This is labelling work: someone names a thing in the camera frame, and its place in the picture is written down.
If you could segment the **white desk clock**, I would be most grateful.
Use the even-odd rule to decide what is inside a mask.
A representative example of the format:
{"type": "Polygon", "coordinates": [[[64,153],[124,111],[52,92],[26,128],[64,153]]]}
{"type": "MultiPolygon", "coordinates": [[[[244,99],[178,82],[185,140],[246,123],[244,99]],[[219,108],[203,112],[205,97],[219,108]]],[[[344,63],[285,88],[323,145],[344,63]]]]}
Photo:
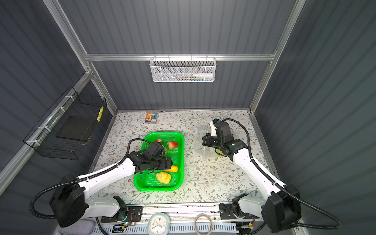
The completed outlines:
{"type": "Polygon", "coordinates": [[[154,214],[147,226],[149,235],[168,235],[170,231],[170,217],[165,213],[154,214]]]}

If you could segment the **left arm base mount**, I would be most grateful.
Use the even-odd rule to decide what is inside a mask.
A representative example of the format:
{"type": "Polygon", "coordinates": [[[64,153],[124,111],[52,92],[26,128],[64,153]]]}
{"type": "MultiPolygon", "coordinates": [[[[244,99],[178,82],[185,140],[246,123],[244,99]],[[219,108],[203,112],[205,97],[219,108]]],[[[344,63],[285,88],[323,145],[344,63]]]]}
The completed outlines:
{"type": "Polygon", "coordinates": [[[125,208],[120,208],[120,210],[113,217],[102,217],[100,219],[101,223],[136,223],[141,221],[141,216],[143,214],[143,207],[141,206],[131,206],[125,208]]]}

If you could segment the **yellow-green wrinkled pear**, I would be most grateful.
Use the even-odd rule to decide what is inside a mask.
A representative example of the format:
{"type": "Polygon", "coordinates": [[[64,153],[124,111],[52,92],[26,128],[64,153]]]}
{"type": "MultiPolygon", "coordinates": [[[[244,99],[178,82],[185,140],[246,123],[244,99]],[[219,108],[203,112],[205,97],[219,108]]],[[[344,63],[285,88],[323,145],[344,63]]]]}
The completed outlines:
{"type": "Polygon", "coordinates": [[[168,185],[171,181],[172,176],[167,172],[159,172],[156,174],[156,179],[159,183],[168,185]]]}

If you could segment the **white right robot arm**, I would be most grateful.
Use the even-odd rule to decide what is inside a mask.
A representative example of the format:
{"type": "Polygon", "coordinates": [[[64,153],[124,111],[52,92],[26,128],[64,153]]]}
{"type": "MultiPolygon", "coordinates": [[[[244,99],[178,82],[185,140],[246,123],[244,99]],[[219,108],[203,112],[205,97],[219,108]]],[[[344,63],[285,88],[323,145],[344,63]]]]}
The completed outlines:
{"type": "Polygon", "coordinates": [[[270,173],[253,155],[250,146],[248,130],[241,124],[247,141],[235,139],[231,132],[229,121],[213,119],[210,122],[211,132],[202,138],[204,147],[213,148],[215,153],[229,158],[238,165],[258,187],[261,197],[259,199],[242,194],[232,200],[231,204],[220,204],[222,219],[231,216],[245,218],[248,215],[256,216],[263,220],[263,225],[273,233],[295,227],[304,227],[319,230],[334,230],[342,226],[342,222],[331,213],[314,206],[300,198],[300,193],[293,185],[287,186],[284,182],[270,173]],[[334,225],[317,225],[300,223],[302,217],[301,206],[306,206],[313,211],[331,219],[334,225]]]}

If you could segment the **yellow tag on basket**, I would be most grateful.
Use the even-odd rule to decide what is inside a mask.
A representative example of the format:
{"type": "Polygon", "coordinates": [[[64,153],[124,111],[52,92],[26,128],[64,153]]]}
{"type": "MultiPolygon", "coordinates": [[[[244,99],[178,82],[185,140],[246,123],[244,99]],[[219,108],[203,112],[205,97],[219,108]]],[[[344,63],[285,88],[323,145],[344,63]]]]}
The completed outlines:
{"type": "Polygon", "coordinates": [[[100,108],[100,110],[98,112],[98,115],[97,115],[97,122],[100,122],[102,114],[103,114],[103,111],[104,111],[104,106],[101,106],[101,108],[100,108]]]}

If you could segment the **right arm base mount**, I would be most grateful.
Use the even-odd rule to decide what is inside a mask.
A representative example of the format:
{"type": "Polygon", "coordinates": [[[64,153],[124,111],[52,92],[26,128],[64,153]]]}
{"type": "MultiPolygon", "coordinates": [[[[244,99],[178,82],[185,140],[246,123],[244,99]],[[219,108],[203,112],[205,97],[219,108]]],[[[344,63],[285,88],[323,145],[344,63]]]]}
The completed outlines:
{"type": "Polygon", "coordinates": [[[251,214],[244,213],[240,210],[240,207],[233,203],[220,203],[219,213],[222,220],[230,219],[256,219],[257,217],[251,214]]]}

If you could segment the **red apple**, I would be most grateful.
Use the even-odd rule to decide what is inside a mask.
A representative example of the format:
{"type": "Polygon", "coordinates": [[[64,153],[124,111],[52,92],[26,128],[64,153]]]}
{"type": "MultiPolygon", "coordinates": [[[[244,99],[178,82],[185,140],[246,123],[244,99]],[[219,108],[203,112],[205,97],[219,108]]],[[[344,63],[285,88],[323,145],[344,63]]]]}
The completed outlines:
{"type": "Polygon", "coordinates": [[[175,141],[167,142],[167,147],[171,150],[176,149],[178,146],[179,146],[179,144],[175,141]]]}

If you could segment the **grey cloth pouch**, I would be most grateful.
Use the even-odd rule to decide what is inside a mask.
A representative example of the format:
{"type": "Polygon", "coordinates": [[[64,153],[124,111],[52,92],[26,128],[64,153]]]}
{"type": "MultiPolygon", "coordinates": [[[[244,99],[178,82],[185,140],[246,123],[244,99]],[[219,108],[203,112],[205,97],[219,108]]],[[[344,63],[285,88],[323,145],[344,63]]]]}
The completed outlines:
{"type": "Polygon", "coordinates": [[[58,226],[58,233],[62,235],[90,235],[94,227],[95,223],[91,220],[79,220],[65,228],[58,226]]]}

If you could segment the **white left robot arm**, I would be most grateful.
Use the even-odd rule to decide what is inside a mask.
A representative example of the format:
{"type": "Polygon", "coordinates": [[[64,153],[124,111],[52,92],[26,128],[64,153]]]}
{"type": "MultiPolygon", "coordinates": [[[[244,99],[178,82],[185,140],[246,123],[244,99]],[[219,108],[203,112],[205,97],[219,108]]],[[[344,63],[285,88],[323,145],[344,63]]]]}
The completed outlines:
{"type": "Polygon", "coordinates": [[[56,219],[61,228],[92,217],[113,217],[117,222],[124,222],[131,213],[120,197],[96,200],[91,198],[92,195],[122,178],[145,170],[171,169],[172,159],[165,154],[160,142],[150,142],[147,149],[127,150],[119,162],[101,170],[77,177],[67,175],[60,183],[37,193],[29,204],[29,211],[38,218],[56,219]],[[36,201],[48,192],[53,192],[49,200],[52,215],[38,212],[35,208],[36,201]]]}

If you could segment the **green plastic tray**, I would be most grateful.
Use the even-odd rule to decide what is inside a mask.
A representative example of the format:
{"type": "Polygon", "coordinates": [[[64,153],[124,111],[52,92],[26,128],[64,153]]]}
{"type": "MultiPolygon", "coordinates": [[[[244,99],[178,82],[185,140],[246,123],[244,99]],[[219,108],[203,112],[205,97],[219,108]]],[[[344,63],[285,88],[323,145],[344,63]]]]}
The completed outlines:
{"type": "Polygon", "coordinates": [[[179,132],[151,132],[140,151],[132,152],[134,186],[141,192],[174,191],[184,179],[184,136],[179,132]]]}

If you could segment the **orange carrot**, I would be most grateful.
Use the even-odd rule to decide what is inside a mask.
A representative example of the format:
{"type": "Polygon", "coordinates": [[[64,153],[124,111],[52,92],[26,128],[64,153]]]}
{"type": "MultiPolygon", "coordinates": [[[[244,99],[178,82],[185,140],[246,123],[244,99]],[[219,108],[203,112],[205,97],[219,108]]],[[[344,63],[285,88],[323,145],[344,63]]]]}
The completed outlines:
{"type": "Polygon", "coordinates": [[[172,165],[170,169],[165,169],[165,172],[173,172],[176,173],[179,170],[179,168],[175,165],[172,165]]]}

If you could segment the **coloured marker pack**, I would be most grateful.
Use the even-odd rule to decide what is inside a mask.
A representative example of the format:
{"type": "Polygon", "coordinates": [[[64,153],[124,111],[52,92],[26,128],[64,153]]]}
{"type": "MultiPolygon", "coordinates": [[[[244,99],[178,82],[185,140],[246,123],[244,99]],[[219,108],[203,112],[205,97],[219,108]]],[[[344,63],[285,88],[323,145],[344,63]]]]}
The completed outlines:
{"type": "Polygon", "coordinates": [[[148,111],[145,123],[157,123],[158,121],[158,112],[156,111],[148,111]]]}

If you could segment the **clear zip top bag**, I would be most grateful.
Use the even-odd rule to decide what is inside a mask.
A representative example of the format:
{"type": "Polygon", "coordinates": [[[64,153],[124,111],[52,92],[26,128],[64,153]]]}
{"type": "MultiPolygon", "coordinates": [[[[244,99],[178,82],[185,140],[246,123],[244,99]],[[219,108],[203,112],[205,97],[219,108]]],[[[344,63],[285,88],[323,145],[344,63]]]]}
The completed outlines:
{"type": "Polygon", "coordinates": [[[201,160],[225,157],[225,154],[216,146],[219,141],[212,135],[211,129],[197,126],[194,129],[193,150],[201,160]]]}

